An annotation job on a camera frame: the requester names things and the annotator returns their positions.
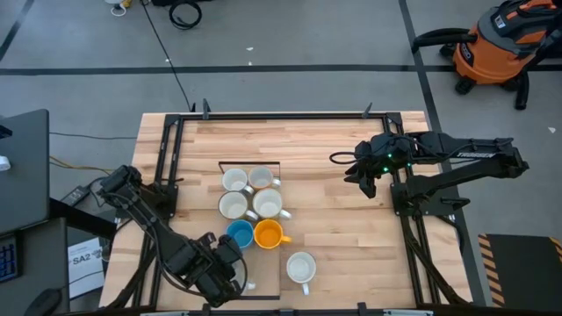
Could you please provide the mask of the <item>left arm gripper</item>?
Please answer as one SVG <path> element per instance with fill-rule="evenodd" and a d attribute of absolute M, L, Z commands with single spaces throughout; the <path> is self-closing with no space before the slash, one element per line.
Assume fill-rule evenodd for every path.
<path fill-rule="evenodd" d="M 216 240 L 213 233 L 206 233 L 197 239 L 200 255 L 194 272 L 198 291 L 210 306 L 221 306 L 238 299 L 244 288 L 235 279 L 234 263 L 242 258 L 236 240 L 231 236 L 220 236 Z"/>

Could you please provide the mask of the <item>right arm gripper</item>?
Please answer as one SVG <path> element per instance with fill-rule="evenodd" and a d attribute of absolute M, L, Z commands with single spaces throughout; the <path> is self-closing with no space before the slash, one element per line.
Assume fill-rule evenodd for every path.
<path fill-rule="evenodd" d="M 369 141 L 361 141 L 355 147 L 354 156 L 357 161 L 345 171 L 344 181 L 359 183 L 359 189 L 367 198 L 377 195 L 375 180 L 370 176 L 381 176 L 413 163 L 410 141 L 395 133 L 382 133 Z"/>

